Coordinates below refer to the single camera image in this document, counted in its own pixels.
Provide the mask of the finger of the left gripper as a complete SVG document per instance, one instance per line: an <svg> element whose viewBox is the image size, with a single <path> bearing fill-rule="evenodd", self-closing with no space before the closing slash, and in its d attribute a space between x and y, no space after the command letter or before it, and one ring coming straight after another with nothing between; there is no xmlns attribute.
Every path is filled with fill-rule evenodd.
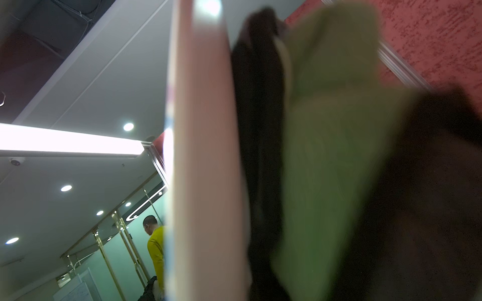
<svg viewBox="0 0 482 301"><path fill-rule="evenodd" d="M276 38L285 24L264 7L246 20L231 52L240 158L250 215L250 300L289 300L271 267L282 235L284 69Z"/></svg>

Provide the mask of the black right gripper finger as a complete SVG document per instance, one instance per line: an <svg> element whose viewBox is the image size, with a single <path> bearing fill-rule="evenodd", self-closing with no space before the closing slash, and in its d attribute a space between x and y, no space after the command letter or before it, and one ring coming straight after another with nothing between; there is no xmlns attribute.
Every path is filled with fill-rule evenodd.
<svg viewBox="0 0 482 301"><path fill-rule="evenodd" d="M415 102L328 299L481 299L481 118L462 89Z"/></svg>

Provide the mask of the green cleaning cloth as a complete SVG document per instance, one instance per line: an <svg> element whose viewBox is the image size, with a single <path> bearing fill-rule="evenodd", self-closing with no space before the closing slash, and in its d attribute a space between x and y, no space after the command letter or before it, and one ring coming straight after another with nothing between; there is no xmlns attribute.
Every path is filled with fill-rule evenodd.
<svg viewBox="0 0 482 301"><path fill-rule="evenodd" d="M275 44L286 91L271 263L292 300L326 300L416 91L380 81L377 13L366 3L320 7Z"/></svg>

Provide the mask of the multicolour speckled round plate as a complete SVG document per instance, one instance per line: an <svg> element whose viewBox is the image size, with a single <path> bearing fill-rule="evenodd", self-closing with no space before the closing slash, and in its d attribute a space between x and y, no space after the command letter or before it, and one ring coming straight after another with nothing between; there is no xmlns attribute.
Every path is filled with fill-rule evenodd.
<svg viewBox="0 0 482 301"><path fill-rule="evenodd" d="M244 181L220 1L175 1L163 156L170 300L246 300Z"/></svg>

